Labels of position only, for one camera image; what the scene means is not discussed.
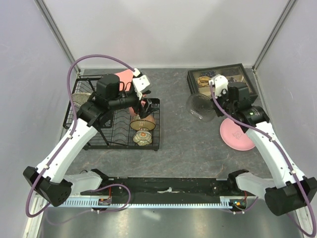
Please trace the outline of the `black compartment display box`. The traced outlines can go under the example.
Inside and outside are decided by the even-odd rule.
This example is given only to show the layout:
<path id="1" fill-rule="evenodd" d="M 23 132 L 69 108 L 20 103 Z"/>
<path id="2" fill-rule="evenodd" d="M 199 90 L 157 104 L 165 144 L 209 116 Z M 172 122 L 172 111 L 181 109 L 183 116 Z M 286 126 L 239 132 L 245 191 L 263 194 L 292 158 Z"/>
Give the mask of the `black compartment display box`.
<path id="1" fill-rule="evenodd" d="M 250 97 L 253 101 L 258 97 L 255 88 L 241 63 L 225 66 L 209 67 L 202 69 L 192 69 L 187 73 L 187 82 L 191 94 L 201 93 L 211 98 L 209 80 L 211 78 L 201 76 L 201 72 L 213 70 L 228 79 L 228 82 L 244 82 L 249 88 Z"/>

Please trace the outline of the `pink folded cloth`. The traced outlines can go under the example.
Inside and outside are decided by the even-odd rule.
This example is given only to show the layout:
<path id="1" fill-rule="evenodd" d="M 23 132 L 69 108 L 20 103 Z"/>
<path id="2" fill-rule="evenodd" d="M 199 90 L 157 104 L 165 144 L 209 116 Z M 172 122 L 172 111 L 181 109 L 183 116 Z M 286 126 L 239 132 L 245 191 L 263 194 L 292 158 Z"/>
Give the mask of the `pink folded cloth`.
<path id="1" fill-rule="evenodd" d="M 120 91 L 129 91 L 130 87 L 133 85 L 133 73 L 131 70 L 127 69 L 122 72 L 115 73 L 119 77 L 119 90 Z"/>

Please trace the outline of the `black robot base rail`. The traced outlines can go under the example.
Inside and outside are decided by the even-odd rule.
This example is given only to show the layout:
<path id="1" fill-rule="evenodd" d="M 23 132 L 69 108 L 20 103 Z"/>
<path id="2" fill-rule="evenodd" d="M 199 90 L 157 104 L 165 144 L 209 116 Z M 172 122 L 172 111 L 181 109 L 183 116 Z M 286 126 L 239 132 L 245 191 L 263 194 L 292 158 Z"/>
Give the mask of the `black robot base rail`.
<path id="1" fill-rule="evenodd" d="M 221 178 L 141 178 L 106 177 L 100 187 L 119 184 L 101 191 L 84 191 L 81 195 L 110 195 L 113 203 L 126 203 L 128 187 L 130 204 L 205 204 L 219 203 L 220 197 L 245 198 L 245 193 L 229 187 L 227 179 Z"/>

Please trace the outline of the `brown floral bowl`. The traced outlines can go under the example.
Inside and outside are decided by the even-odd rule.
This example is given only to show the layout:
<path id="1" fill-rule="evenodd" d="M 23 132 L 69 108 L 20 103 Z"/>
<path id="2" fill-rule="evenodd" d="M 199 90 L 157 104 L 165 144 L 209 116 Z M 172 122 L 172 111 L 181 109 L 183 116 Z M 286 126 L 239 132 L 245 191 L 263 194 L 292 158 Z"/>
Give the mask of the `brown floral bowl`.
<path id="1" fill-rule="evenodd" d="M 130 122 L 130 127 L 136 131 L 139 131 L 141 129 L 151 131 L 155 129 L 156 122 L 152 115 L 149 115 L 143 119 L 141 119 L 139 115 L 136 115 L 132 118 Z"/>

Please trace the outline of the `pink ceramic mug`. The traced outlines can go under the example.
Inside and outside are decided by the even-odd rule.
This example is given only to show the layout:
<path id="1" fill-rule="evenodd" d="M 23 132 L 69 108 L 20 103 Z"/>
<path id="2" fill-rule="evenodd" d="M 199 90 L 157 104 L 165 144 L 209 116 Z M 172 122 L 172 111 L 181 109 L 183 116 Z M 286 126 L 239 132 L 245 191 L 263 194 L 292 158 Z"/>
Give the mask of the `pink ceramic mug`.
<path id="1" fill-rule="evenodd" d="M 151 123 L 151 124 L 156 124 L 155 123 L 155 119 L 152 116 L 152 114 L 150 114 L 149 116 L 147 116 L 146 118 L 142 119 L 139 116 L 139 113 L 137 112 L 137 110 L 135 110 L 133 107 L 129 108 L 129 113 L 131 115 L 131 122 L 130 124 L 136 124 L 136 123 Z"/>

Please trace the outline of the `speckled ceramic plate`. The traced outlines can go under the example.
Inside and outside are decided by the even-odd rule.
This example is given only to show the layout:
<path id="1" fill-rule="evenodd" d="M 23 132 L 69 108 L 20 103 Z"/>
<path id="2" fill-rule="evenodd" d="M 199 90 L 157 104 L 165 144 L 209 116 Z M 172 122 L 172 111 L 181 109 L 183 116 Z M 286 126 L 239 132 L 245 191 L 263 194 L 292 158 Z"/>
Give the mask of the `speckled ceramic plate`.
<path id="1" fill-rule="evenodd" d="M 77 92 L 71 95 L 74 106 L 81 107 L 84 103 L 86 103 L 91 96 L 91 93 L 87 92 Z"/>

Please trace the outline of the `small white patterned bowl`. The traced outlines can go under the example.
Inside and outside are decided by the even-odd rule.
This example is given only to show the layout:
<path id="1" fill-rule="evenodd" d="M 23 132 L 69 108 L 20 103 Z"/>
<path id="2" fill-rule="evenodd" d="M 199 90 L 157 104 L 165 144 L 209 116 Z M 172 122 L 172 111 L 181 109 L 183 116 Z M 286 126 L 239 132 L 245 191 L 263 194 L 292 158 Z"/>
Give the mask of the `small white patterned bowl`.
<path id="1" fill-rule="evenodd" d="M 133 141 L 139 146 L 146 146 L 152 143 L 152 134 L 149 131 L 137 131 Z"/>

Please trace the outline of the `blue patterned fabric roll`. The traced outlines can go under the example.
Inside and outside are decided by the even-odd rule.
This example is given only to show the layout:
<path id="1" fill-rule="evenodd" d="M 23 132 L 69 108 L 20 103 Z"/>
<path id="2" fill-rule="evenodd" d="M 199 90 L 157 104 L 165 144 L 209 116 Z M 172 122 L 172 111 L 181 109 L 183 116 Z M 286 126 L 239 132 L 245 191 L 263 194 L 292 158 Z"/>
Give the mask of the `blue patterned fabric roll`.
<path id="1" fill-rule="evenodd" d="M 201 72 L 201 76 L 205 76 L 205 77 L 209 77 L 209 78 L 212 78 L 215 75 L 216 75 L 216 72 L 213 70 Z"/>

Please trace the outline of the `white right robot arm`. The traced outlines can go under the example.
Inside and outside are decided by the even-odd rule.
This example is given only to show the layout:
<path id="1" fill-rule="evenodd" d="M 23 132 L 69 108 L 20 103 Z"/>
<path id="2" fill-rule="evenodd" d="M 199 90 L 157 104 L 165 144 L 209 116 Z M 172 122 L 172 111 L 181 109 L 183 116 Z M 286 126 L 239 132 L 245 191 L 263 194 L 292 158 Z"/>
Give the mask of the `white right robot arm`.
<path id="1" fill-rule="evenodd" d="M 254 143 L 264 159 L 272 181 L 253 175 L 248 170 L 229 174 L 228 192 L 238 195 L 243 190 L 263 199 L 269 210 L 281 216 L 307 207 L 317 192 L 317 180 L 308 178 L 290 159 L 275 135 L 266 112 L 254 106 L 249 89 L 243 82 L 228 82 L 219 76 L 209 82 L 217 116 L 226 116 Z"/>

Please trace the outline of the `clear glass plate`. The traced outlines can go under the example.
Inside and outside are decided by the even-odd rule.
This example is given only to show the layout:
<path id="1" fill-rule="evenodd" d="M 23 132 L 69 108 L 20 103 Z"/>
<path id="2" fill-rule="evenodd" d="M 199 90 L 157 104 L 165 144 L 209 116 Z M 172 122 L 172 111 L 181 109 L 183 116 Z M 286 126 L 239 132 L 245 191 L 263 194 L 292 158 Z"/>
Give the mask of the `clear glass plate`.
<path id="1" fill-rule="evenodd" d="M 215 117 L 215 110 L 210 98 L 201 93 L 195 93 L 189 96 L 186 102 L 186 109 L 190 115 L 199 121 L 209 122 Z"/>

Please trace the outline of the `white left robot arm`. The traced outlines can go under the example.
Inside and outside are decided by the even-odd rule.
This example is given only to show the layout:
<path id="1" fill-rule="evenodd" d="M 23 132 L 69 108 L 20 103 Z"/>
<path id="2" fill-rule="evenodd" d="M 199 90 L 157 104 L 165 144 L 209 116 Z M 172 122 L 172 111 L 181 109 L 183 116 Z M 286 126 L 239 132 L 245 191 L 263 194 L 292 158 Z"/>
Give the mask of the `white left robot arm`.
<path id="1" fill-rule="evenodd" d="M 158 110 L 143 97 L 150 93 L 150 85 L 148 77 L 140 74 L 133 76 L 129 91 L 124 92 L 120 88 L 118 75 L 103 75 L 97 81 L 95 91 L 79 108 L 62 140 L 36 167 L 28 166 L 24 170 L 23 175 L 28 183 L 54 207 L 76 193 L 90 190 L 98 195 L 107 193 L 109 184 L 103 180 L 101 173 L 90 171 L 68 176 L 66 171 L 81 149 L 110 120 L 113 112 L 133 108 L 143 119 Z"/>

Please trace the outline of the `pink plate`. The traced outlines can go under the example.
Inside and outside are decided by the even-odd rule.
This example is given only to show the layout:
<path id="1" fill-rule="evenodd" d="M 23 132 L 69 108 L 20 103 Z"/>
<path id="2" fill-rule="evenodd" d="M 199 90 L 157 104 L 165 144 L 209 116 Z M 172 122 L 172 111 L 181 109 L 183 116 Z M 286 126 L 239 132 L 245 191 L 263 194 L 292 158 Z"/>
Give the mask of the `pink plate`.
<path id="1" fill-rule="evenodd" d="M 225 144 L 238 151 L 248 151 L 255 147 L 253 141 L 242 131 L 241 127 L 226 118 L 220 125 L 220 136 Z"/>

